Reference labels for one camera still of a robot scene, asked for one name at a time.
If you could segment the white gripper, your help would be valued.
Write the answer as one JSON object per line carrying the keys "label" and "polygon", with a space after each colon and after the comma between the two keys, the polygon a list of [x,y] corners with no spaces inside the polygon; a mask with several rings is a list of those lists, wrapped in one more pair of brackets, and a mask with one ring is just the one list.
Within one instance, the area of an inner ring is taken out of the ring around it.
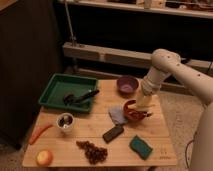
{"label": "white gripper", "polygon": [[[152,102],[151,96],[146,96],[142,92],[137,95],[136,103],[128,105],[129,109],[138,109],[138,110],[148,110],[150,107],[153,107],[154,103]],[[153,115],[153,112],[144,112],[143,116],[150,117]]]}

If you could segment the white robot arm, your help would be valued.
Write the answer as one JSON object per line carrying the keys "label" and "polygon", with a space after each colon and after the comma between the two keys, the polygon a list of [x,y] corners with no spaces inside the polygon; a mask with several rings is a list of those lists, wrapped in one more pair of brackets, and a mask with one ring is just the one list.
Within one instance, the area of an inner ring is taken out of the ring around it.
{"label": "white robot arm", "polygon": [[136,104],[148,103],[166,78],[172,75],[203,104],[203,111],[194,138],[189,171],[213,171],[213,77],[181,63],[181,57],[166,49],[157,49],[151,54],[151,67],[141,80],[141,89]]}

